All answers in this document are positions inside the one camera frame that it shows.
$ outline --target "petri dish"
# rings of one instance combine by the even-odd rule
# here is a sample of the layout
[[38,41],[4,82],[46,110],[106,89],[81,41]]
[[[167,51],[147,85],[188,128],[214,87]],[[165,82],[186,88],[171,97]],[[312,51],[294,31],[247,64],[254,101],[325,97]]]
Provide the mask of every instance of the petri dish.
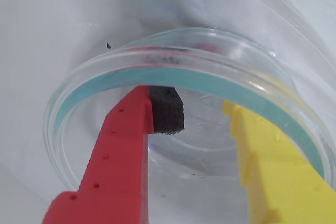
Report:
[[106,114],[137,85],[169,86],[184,102],[186,129],[149,137],[151,223],[247,223],[222,100],[278,126],[335,189],[331,134],[274,55],[228,32],[180,28],[97,56],[49,100],[44,138],[50,160],[65,185],[77,190]]

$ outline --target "white surface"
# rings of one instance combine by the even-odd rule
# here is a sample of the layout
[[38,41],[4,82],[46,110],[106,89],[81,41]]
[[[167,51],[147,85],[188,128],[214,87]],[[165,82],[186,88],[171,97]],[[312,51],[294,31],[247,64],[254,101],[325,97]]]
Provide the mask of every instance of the white surface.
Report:
[[0,166],[0,176],[0,222],[41,223],[48,209],[48,203],[30,192],[3,166]]
[[[314,64],[298,67],[298,54],[324,57],[310,78],[334,95],[335,20],[335,0],[0,0],[0,163],[47,201],[65,190],[44,149],[44,107],[107,41],[117,47],[180,26],[229,30],[304,73]],[[335,107],[327,110],[334,119]]]

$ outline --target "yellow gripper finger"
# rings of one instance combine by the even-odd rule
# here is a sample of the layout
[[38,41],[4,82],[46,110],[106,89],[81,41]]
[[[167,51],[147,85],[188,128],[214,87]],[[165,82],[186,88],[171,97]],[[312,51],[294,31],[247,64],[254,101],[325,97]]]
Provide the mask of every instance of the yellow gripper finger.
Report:
[[251,224],[336,224],[336,193],[280,129],[227,101],[223,112],[236,139]]

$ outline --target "red plastic piece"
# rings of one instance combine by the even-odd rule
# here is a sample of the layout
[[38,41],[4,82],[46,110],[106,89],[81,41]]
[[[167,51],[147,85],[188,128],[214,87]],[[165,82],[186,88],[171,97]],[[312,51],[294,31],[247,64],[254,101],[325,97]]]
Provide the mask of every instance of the red plastic piece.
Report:
[[43,224],[148,224],[148,86],[128,93],[106,116],[77,192],[51,203]]

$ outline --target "clear plastic dish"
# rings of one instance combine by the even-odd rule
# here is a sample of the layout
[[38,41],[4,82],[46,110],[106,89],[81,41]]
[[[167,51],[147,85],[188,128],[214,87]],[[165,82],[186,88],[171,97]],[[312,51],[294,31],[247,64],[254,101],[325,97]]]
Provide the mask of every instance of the clear plastic dish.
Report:
[[149,139],[152,223],[247,221],[222,99],[277,125],[335,188],[332,138],[274,53],[230,33],[181,28],[83,63],[50,98],[44,118],[46,149],[69,189],[79,186],[105,115],[141,84],[176,87],[185,104],[185,131]]

